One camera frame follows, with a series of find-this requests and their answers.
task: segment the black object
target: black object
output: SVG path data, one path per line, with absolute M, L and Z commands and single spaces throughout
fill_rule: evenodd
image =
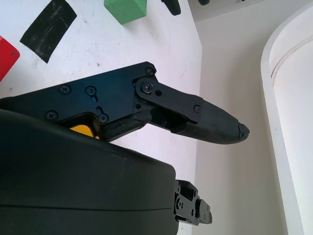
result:
M 152 75 L 146 73 L 147 68 L 153 69 Z M 5 98 L 0 100 L 0 108 L 67 128 L 84 124 L 105 141 L 113 141 L 147 123 L 219 144 L 237 143 L 248 137 L 249 130 L 236 118 L 196 95 L 159 83 L 155 72 L 154 65 L 145 62 Z M 63 88 L 70 92 L 58 92 Z
M 173 16 L 180 15 L 181 9 L 178 0 L 161 0 Z M 199 3 L 204 6 L 210 3 L 210 0 L 198 0 Z
M 22 36 L 20 42 L 48 63 L 76 14 L 65 0 L 52 0 Z
M 0 100 L 0 234 L 175 235 L 178 221 L 212 223 L 172 166 L 107 142 L 146 123 L 211 142 L 247 138 L 234 117 L 155 72 L 145 62 Z M 103 141 L 68 129 L 78 124 Z

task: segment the white curved panel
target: white curved panel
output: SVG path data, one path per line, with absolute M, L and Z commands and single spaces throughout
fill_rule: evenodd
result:
M 313 3 L 282 23 L 261 72 L 289 235 L 311 235 L 313 209 Z
M 313 42 L 290 55 L 274 91 L 304 234 L 313 224 Z

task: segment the black bolt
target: black bolt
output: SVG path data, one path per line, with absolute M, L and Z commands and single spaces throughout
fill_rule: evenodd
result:
M 183 203 L 181 202 L 181 199 L 177 199 L 176 201 L 176 209 L 180 210 L 182 209 Z
M 141 88 L 142 88 L 143 92 L 147 93 L 147 94 L 150 94 L 153 91 L 153 86 L 149 82 L 142 83 Z
M 200 113 L 200 105 L 195 105 L 195 106 L 194 106 L 194 111 L 195 111 L 196 113 Z
M 153 74 L 155 74 L 155 71 L 153 70 L 153 68 L 147 67 L 147 68 L 146 68 L 146 73 L 147 73 L 148 75 L 153 75 Z
M 69 94 L 70 93 L 70 86 L 62 85 L 62 86 L 60 86 L 59 91 L 62 94 Z
M 108 122 L 109 118 L 108 118 L 108 116 L 105 115 L 105 114 L 100 114 L 100 115 L 98 116 L 98 120 L 99 120 L 100 123 L 103 124 L 103 123 Z
M 87 93 L 87 95 L 94 95 L 94 94 L 96 94 L 96 88 L 89 86 L 86 88 L 86 93 Z
M 49 121 L 55 121 L 58 118 L 58 113 L 56 111 L 51 110 L 45 114 L 45 117 Z
M 167 121 L 166 120 L 162 120 L 162 126 L 166 126 L 167 125 Z

